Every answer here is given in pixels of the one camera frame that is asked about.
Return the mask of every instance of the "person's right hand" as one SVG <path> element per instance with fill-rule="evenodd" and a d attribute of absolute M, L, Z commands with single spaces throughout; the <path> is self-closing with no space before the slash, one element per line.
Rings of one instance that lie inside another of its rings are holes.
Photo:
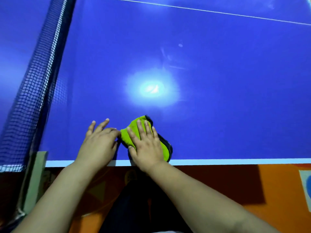
<path fill-rule="evenodd" d="M 132 129 L 129 127 L 127 128 L 127 132 L 136 146 L 136 150 L 132 146 L 130 146 L 128 150 L 133 161 L 140 170 L 148 173 L 154 165 L 159 162 L 165 162 L 163 158 L 163 150 L 156 129 L 152 127 L 151 132 L 147 120 L 145 120 L 146 132 L 142 127 L 140 119 L 137 120 L 137 127 L 141 140 L 135 135 Z"/>

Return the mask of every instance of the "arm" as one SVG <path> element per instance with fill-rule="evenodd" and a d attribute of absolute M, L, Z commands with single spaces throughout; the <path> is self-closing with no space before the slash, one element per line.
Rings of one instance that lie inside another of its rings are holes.
<path fill-rule="evenodd" d="M 137 151 L 129 148 L 132 159 L 168 195 L 194 233 L 278 232 L 233 200 L 163 161 L 155 128 L 152 128 L 152 133 L 147 122 L 145 128 L 146 132 L 138 120 L 141 140 L 128 128 L 137 148 Z"/>
<path fill-rule="evenodd" d="M 68 232 L 74 211 L 96 172 L 112 159 L 119 131 L 103 128 L 105 120 L 94 130 L 89 126 L 76 160 L 64 168 L 30 214 L 13 233 Z"/>

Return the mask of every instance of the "green cloth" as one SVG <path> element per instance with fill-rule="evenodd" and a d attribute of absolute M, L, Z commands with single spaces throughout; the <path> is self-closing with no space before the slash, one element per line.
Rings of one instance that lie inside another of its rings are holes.
<path fill-rule="evenodd" d="M 135 120 L 133 120 L 129 127 L 132 129 L 132 131 L 135 133 L 135 135 L 140 139 L 140 136 L 139 136 L 139 132 L 138 132 L 138 127 L 137 127 L 137 120 L 140 119 L 140 121 L 142 122 L 142 127 L 144 128 L 144 130 L 146 131 L 146 128 L 145 128 L 145 125 L 144 125 L 144 122 L 146 119 L 146 116 L 142 116 L 142 117 L 139 117 Z M 135 145 L 133 144 L 132 140 L 130 139 L 130 136 L 127 132 L 127 129 L 121 129 L 121 139 L 123 141 L 123 143 L 129 147 L 129 146 L 133 146 L 135 149 Z M 162 149 L 163 149 L 163 158 L 165 161 L 168 161 L 169 158 L 170 158 L 170 153 L 169 153 L 169 150 L 168 148 L 166 147 L 165 144 L 162 143 L 161 141 L 161 146 L 162 146 Z"/>

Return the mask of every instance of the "dark pants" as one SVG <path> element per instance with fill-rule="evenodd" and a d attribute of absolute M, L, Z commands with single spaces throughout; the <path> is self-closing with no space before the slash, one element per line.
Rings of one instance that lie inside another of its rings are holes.
<path fill-rule="evenodd" d="M 148 198 L 151 198 L 149 214 Z M 99 233 L 192 233 L 167 195 L 150 178 L 130 181 L 109 211 Z"/>

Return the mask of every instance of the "yellow-green microfiber cloth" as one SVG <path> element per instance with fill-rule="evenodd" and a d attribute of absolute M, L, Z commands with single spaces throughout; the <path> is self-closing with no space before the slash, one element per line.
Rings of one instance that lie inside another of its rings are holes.
<path fill-rule="evenodd" d="M 149 122 L 150 129 L 153 126 L 153 121 L 150 119 L 150 117 L 148 115 L 145 115 L 145 116 L 142 116 L 142 117 L 139 117 L 139 118 L 133 120 L 130 123 L 129 127 L 132 129 L 132 131 L 135 133 L 135 135 L 140 139 L 138 127 L 137 127 L 137 120 L 138 119 L 140 119 L 140 121 L 142 122 L 142 127 L 144 128 L 145 131 L 146 131 L 145 125 L 144 125 L 145 120 L 147 120 Z M 163 158 L 165 161 L 169 162 L 169 160 L 171 159 L 172 153 L 173 153 L 173 147 L 160 134 L 158 134 L 158 137 L 161 141 L 161 146 L 163 149 Z M 133 144 L 132 140 L 130 139 L 130 136 L 129 136 L 126 128 L 121 129 L 121 140 L 122 140 L 122 144 L 126 148 L 128 148 L 129 146 L 133 146 L 136 149 L 135 145 Z"/>

